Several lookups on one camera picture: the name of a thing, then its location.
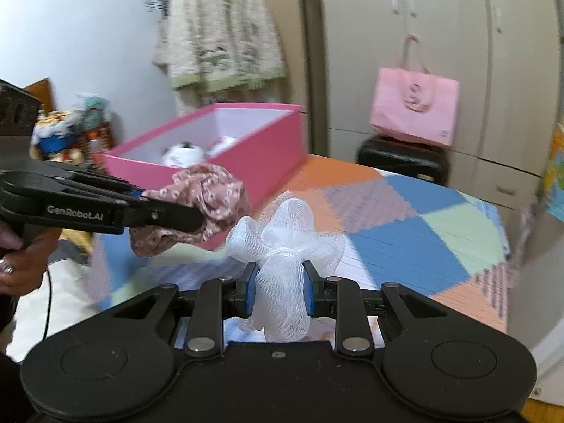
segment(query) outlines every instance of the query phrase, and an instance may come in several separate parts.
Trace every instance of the tote bag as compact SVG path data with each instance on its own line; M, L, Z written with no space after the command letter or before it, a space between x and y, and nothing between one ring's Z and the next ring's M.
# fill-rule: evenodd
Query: tote bag
M423 73L408 69L410 42L415 42ZM370 125L379 134L409 143L449 147L456 125L459 83L431 75L421 60L419 39L408 35L399 68L381 68Z

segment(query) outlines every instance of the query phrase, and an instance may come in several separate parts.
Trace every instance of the mesh netting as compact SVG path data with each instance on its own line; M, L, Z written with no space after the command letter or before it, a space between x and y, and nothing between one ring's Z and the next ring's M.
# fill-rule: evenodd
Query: mesh netting
M261 330L269 342L302 339L309 330L302 262L310 260L321 277L330 276L345 250L345 237L315 232L307 203L286 191L264 209L258 221L242 218L226 240L227 254L257 262L255 306L243 330Z

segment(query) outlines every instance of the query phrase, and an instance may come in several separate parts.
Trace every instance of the pink floral scrunchie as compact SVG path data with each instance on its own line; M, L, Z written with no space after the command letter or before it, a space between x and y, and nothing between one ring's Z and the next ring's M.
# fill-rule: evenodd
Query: pink floral scrunchie
M204 214L202 227L193 233L145 226L130 230L131 249L137 256L151 257L176 243L207 241L219 232L230 230L239 219L250 215L243 182L223 167L197 164L173 175L174 184L160 190L146 190L145 197L186 206L196 206Z

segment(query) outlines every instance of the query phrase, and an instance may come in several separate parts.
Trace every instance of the pink box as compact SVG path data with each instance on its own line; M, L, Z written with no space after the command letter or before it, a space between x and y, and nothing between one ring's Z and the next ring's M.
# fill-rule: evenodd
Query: pink box
M189 141L203 148L221 136L240 139L207 160L242 180L253 207L268 199L304 161L302 107L275 103L220 103L162 125L104 154L109 173L160 189L180 169L161 165L165 150Z

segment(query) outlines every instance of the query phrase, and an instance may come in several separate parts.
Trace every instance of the white door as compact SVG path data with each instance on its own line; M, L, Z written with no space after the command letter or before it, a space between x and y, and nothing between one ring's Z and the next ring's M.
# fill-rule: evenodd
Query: white door
M541 175L559 83L555 0L490 0L490 112L481 157Z
M358 133L372 133L378 69L397 66L405 35L400 6L400 0L323 0L331 156L332 144L354 154L351 142L364 138Z
M421 55L431 73L460 82L452 149L478 155L488 77L486 0L404 1L408 30L421 40Z

